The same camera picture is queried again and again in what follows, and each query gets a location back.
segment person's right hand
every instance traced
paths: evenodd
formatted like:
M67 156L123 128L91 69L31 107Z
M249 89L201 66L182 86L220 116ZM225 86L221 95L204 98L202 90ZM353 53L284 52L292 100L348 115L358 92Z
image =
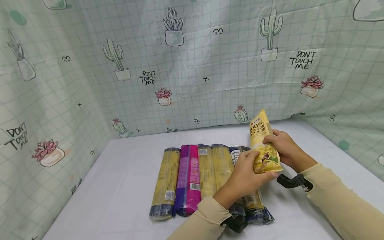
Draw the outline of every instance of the person's right hand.
M293 168L297 173L300 173L317 164L317 162L306 154L288 133L273 130L274 136L265 136L263 144L272 143L279 152L282 163Z

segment beige sleeve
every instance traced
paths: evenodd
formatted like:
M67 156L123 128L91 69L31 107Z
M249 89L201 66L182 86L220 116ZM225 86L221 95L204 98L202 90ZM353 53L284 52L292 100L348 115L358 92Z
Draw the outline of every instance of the beige sleeve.
M224 230L220 224L229 217L228 210L212 197L206 197L197 205L197 211L168 240L216 240Z
M307 197L344 240L384 239L384 214L348 189L331 169L317 164L301 174L313 184Z

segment green dot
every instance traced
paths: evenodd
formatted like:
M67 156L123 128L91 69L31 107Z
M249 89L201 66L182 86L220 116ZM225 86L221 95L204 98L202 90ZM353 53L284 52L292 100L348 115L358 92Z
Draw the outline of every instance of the green dot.
M349 149L349 143L345 140L341 140L339 142L339 148L341 148L342 150L346 151Z
M26 25L26 18L23 14L16 10L11 10L9 12L9 15L11 15L11 18L15 21L15 23L19 24L20 26Z

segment person's left hand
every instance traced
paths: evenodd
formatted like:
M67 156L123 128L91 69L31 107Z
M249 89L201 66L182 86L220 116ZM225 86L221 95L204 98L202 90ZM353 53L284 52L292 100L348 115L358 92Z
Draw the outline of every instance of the person's left hand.
M253 162L258 155L259 152L253 150L240 154L231 176L213 196L221 206L228 209L236 200L255 193L262 185L279 176L277 172L254 173Z

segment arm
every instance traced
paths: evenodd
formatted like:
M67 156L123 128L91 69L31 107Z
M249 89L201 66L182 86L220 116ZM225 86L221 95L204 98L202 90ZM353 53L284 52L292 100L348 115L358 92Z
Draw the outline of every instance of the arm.
M320 208L344 240L383 240L384 214L348 189L331 169L306 154L292 138L279 130L266 136L280 154L281 162L313 184L307 197Z
M278 177L266 172L255 174L253 160L259 152L242 152L228 181L213 197L204 198L193 213L168 240L216 240L224 231L222 222L231 217L228 208L238 199L254 193L264 183Z
M331 169L317 164L301 174L313 184L307 197L344 240L384 239L384 214L348 189Z

